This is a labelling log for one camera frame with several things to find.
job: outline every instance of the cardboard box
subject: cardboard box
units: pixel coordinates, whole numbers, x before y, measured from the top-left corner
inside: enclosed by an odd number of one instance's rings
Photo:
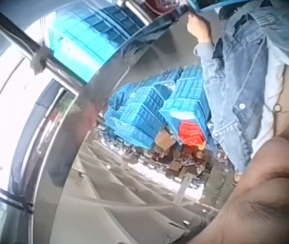
[[[196,166],[191,165],[191,166],[183,166],[179,175],[179,178],[183,179],[185,174],[192,174],[193,177],[196,177],[198,175],[196,171]]]
[[[198,159],[203,159],[204,158],[204,152],[203,151],[197,151],[196,152],[196,157]]]
[[[197,147],[196,146],[187,146],[184,145],[182,153],[186,155],[193,155],[195,157],[197,152]]]
[[[182,167],[182,164],[175,160],[172,161],[171,165],[169,166],[171,170],[175,170],[175,171],[179,171],[181,167]]]
[[[175,148],[173,150],[173,158],[174,159],[180,159],[181,158],[181,154],[182,154],[182,152],[180,150],[178,150],[177,148]]]
[[[176,140],[170,135],[167,130],[162,129],[156,136],[155,143],[163,150],[169,149],[175,144]]]
[[[180,172],[179,171],[175,171],[175,170],[171,170],[171,169],[166,169],[166,173],[165,176],[167,178],[174,178],[174,177],[179,177]]]

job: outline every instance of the metal pole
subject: metal pole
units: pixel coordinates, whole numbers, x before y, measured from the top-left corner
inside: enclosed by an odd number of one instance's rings
[[[185,195],[185,191],[190,186],[191,182],[192,182],[192,176],[185,175],[182,180],[179,190],[174,196],[174,200],[173,200],[174,204],[180,204],[182,202],[184,195]]]
[[[125,5],[132,13],[134,13],[144,25],[150,25],[154,20],[149,16],[135,0],[117,0],[117,5]]]
[[[41,45],[30,38],[25,32],[17,27],[10,19],[0,12],[0,33],[9,42],[16,45],[22,54],[32,60],[35,52],[37,52]],[[68,67],[57,60],[52,54],[47,57],[45,62],[45,68],[47,68],[54,78],[67,90],[74,93],[76,96],[81,92],[82,87],[85,84],[79,76],[77,76]]]

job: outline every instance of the denim sleeve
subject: denim sleeve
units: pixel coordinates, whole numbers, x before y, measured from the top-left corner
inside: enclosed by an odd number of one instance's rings
[[[218,59],[213,59],[214,44],[213,43],[199,43],[194,48],[194,55],[201,58],[201,66],[203,70],[204,89],[208,100],[210,98],[210,84],[211,79],[215,77],[215,71],[220,70]]]

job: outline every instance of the metal button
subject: metal button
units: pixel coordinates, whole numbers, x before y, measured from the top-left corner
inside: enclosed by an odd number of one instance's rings
[[[243,109],[245,109],[245,108],[246,108],[245,104],[244,104],[244,103],[241,103],[241,104],[240,104],[240,109],[243,110]]]

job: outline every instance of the metal bar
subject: metal bar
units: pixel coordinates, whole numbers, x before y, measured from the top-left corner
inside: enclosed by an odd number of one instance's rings
[[[131,10],[146,26],[154,21],[135,0],[117,0],[117,5],[125,5],[125,7]]]
[[[16,45],[22,54],[32,60],[34,53],[41,48],[36,41],[30,38],[25,32],[17,27],[10,19],[0,12],[0,33],[9,42]],[[76,96],[81,92],[83,81],[78,75],[62,64],[53,55],[50,55],[45,67],[53,74],[54,78],[67,90]]]

